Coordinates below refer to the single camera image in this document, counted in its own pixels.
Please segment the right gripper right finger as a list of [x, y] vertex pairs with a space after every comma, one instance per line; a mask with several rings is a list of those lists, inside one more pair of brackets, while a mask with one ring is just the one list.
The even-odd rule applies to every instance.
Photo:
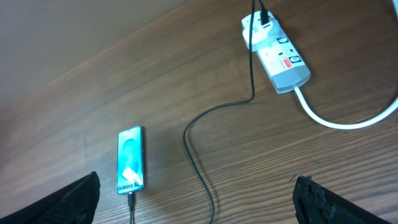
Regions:
[[391, 224], [314, 182], [295, 175], [295, 216], [299, 224]]

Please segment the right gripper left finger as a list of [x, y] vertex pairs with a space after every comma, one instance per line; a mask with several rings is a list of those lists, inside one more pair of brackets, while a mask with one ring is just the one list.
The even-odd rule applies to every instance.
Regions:
[[1, 218], [1, 224], [91, 224], [100, 199], [96, 172]]

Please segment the blue Galaxy smartphone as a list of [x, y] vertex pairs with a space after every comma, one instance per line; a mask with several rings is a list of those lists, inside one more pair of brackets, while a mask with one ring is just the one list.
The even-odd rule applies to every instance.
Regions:
[[141, 126], [118, 134], [116, 192], [131, 194], [145, 186], [144, 132]]

